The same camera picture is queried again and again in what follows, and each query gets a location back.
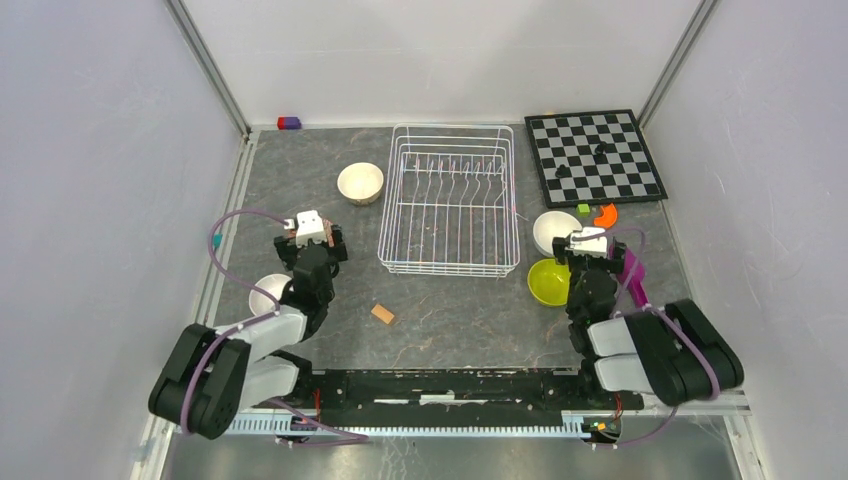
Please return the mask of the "yellow-green bowl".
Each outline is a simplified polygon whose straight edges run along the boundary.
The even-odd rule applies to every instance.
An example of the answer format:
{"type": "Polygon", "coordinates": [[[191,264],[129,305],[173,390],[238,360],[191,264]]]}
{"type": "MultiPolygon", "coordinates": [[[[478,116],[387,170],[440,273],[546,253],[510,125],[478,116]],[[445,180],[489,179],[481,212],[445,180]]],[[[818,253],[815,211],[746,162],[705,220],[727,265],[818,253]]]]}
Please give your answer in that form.
{"type": "Polygon", "coordinates": [[[534,263],[527,274],[527,286],[534,299],[548,307],[565,306],[570,291],[571,271],[554,258],[534,263]]]}

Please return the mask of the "white bowl outside rack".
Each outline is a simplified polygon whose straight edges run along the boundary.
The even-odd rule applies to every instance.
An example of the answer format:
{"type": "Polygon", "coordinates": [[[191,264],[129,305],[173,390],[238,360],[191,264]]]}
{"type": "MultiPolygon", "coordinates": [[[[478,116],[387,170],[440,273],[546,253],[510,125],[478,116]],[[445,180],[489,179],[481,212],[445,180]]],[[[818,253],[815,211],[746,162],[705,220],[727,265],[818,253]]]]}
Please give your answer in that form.
{"type": "Polygon", "coordinates": [[[544,257],[553,257],[553,239],[555,237],[565,238],[582,228],[581,222],[571,214],[562,211],[547,211],[539,215],[533,223],[533,241],[536,249],[544,257]]]}

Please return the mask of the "beige bowl with leaf motif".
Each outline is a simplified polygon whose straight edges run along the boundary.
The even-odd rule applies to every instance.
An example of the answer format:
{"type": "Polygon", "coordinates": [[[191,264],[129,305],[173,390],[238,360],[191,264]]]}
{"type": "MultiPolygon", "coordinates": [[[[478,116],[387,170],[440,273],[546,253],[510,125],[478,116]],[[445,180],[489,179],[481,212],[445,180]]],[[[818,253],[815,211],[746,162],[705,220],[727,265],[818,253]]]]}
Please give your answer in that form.
{"type": "Polygon", "coordinates": [[[375,164],[357,162],[345,167],[337,177],[339,193],[354,205],[374,203],[384,185],[384,174],[375,164]]]}

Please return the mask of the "white wire dish rack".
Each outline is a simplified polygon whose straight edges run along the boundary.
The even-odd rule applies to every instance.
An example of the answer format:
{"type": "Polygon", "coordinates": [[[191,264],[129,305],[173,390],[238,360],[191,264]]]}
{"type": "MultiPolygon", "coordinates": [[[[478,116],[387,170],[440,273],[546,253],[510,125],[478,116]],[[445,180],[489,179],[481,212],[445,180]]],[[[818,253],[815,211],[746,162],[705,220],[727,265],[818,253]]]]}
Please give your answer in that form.
{"type": "Polygon", "coordinates": [[[514,131],[392,130],[377,257],[393,274],[503,278],[520,262],[514,131]]]}

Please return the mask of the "blue patterned bowl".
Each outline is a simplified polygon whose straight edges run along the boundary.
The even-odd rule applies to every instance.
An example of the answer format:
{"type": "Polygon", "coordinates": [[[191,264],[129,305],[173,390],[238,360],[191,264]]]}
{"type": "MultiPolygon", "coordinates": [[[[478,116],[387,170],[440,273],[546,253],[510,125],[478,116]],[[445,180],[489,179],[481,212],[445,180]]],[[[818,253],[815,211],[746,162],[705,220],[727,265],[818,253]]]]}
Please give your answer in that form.
{"type": "Polygon", "coordinates": [[[324,233],[325,233],[325,243],[330,248],[335,248],[340,245],[342,240],[340,238],[340,233],[338,226],[332,223],[324,223],[324,233]]]}

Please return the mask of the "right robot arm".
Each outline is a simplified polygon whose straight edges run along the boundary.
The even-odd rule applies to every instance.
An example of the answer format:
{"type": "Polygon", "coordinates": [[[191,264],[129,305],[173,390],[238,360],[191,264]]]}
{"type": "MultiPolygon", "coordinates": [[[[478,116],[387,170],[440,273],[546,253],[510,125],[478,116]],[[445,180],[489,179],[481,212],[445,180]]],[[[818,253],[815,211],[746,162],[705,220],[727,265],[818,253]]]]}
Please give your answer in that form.
{"type": "Polygon", "coordinates": [[[649,300],[643,263],[625,243],[577,231],[554,238],[552,252],[570,272],[565,309],[584,358],[577,392],[585,405],[602,408],[634,392],[677,407],[743,384],[739,356],[694,300],[649,300]]]}

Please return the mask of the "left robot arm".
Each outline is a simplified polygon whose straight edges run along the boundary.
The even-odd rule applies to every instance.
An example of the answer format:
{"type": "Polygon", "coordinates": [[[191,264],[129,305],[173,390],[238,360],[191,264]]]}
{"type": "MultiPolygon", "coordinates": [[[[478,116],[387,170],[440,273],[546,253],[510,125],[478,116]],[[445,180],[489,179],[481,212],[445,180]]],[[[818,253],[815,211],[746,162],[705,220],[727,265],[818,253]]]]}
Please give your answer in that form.
{"type": "Polygon", "coordinates": [[[244,409],[275,397],[295,408],[312,399],[310,362],[284,349],[318,331],[335,297],[333,280],[348,253],[341,227],[325,227],[325,240],[304,246],[293,233],[275,238],[290,275],[278,294],[255,288],[271,303],[265,312],[218,329],[192,324],[181,332],[150,393],[152,415],[215,439],[244,409]]]}

